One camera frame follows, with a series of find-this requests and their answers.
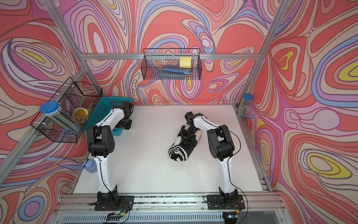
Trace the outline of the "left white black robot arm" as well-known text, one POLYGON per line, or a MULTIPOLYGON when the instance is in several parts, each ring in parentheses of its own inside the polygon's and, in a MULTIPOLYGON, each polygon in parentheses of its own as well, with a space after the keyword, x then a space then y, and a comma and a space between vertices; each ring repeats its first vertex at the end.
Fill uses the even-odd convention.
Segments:
POLYGON ((121 203, 117 185, 111 179, 108 168, 109 155, 115 149, 113 137, 114 129, 128 130, 131 127, 130 119, 133 104, 125 101, 113 106, 98 123, 87 128, 88 151, 93 156, 98 169, 99 190, 98 205, 119 206, 121 203))

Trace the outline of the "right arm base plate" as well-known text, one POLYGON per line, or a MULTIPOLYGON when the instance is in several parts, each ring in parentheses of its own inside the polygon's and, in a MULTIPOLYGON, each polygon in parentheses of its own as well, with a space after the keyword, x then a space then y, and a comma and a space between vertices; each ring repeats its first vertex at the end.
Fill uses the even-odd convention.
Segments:
POLYGON ((221 198, 220 195, 207 195, 205 196, 209 210, 239 210, 246 209, 245 201, 242 195, 232 197, 228 201, 221 198))

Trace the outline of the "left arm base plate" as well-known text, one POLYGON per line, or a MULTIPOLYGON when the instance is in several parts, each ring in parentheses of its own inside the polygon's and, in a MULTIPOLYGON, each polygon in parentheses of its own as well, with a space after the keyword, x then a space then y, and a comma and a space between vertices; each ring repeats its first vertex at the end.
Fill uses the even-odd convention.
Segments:
POLYGON ((95 204, 95 211, 131 211, 134 198, 134 196, 102 194, 95 204))

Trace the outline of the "black white checkered pillowcase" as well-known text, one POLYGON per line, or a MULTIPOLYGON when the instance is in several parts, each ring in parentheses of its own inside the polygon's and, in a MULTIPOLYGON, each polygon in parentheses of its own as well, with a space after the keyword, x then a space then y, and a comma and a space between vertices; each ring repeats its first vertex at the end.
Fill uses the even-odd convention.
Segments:
POLYGON ((173 145, 168 149, 170 159, 186 161, 197 146, 201 136, 202 131, 198 130, 190 137, 188 130, 183 126, 173 145))

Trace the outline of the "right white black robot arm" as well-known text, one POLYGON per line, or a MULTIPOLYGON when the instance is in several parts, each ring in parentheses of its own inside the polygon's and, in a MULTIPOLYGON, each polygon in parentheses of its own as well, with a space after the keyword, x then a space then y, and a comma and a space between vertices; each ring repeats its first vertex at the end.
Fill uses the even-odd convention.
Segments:
POLYGON ((188 112, 185 115, 189 133, 184 135, 185 140, 189 140, 194 131, 202 131, 208 137, 209 151, 218 163, 220 186, 219 197, 223 206, 238 200, 238 190, 232 183, 232 157, 234 156, 234 141, 231 132, 226 125, 217 125, 209 121, 203 114, 188 112))

